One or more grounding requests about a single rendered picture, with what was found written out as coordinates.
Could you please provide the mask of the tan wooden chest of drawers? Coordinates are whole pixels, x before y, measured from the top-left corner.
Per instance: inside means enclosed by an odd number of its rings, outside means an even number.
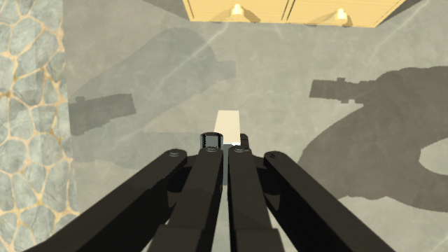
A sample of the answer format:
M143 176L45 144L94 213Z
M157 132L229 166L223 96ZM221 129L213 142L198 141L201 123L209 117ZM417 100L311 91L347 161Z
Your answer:
M283 17L282 17L281 21L259 21L259 20L195 20L193 12L190 7L189 0L183 0L191 22L272 22L272 23L292 23L292 24L309 24L309 25L337 25L337 26L350 26L350 27L370 27L370 26L357 26L357 25L344 25L344 24L314 24L314 23L288 22L288 14L290 12L293 1L294 0L288 0L285 10L283 12ZM385 13L371 27L375 28L383 19L385 19L390 13L392 13L397 7L399 7L399 5L404 1L405 0L399 0L399 2L396 5L394 5L387 13Z

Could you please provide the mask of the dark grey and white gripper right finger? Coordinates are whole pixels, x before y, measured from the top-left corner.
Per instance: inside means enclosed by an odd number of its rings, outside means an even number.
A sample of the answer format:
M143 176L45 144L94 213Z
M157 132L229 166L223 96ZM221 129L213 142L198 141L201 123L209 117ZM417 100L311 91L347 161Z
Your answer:
M230 252L285 252L267 208L297 252L395 252L287 154L253 155L239 111L228 113L225 185Z

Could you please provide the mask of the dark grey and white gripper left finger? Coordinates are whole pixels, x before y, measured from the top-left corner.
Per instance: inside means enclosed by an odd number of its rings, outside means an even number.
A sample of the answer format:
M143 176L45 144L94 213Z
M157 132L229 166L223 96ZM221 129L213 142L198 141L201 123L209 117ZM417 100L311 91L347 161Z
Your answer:
M218 111L214 132L200 135L197 155L164 152L23 252L142 252L151 239L147 252L211 252L225 186L228 113Z

